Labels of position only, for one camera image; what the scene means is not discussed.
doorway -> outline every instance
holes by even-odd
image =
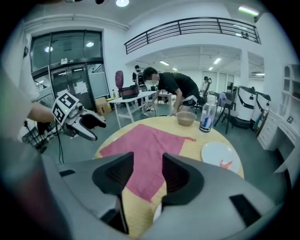
[[[95,110],[94,97],[84,64],[51,71],[51,84],[55,98],[68,91],[78,98],[86,109]]]

robotic arm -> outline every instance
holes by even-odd
[[[79,99],[68,92],[55,99],[52,114],[64,129],[65,134],[71,137],[78,134],[90,141],[96,141],[97,136],[91,129],[96,126],[106,127],[106,124],[96,113],[86,110],[79,103]]]

round table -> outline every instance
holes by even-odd
[[[155,117],[133,122],[112,134],[100,146],[95,154],[95,158],[101,158],[101,149],[109,145],[111,142],[117,140],[119,137],[123,136],[138,124],[144,124],[174,135],[196,139],[195,142],[185,141],[179,155],[198,161],[202,161],[201,150],[204,144],[208,142],[222,142],[230,147],[233,147],[223,135],[214,129],[212,129],[209,133],[201,132],[199,130],[200,123],[197,121],[194,121],[193,125],[189,127],[184,127],[177,123],[176,117]],[[243,167],[241,164],[238,175],[244,178]],[[166,195],[166,183],[163,183],[162,187],[153,196],[151,202],[134,195],[129,189],[124,188],[122,192],[122,199],[130,237],[137,238],[140,236],[140,234],[151,227],[153,223],[154,212],[157,206],[161,203],[161,198],[164,195]]]

balcony railing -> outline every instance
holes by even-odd
[[[126,42],[126,54],[156,41],[190,33],[218,33],[261,44],[255,26],[220,17],[192,17],[159,25]]]

plastic bottle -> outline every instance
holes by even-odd
[[[208,95],[207,103],[203,106],[199,129],[209,133],[216,114],[216,96]]]

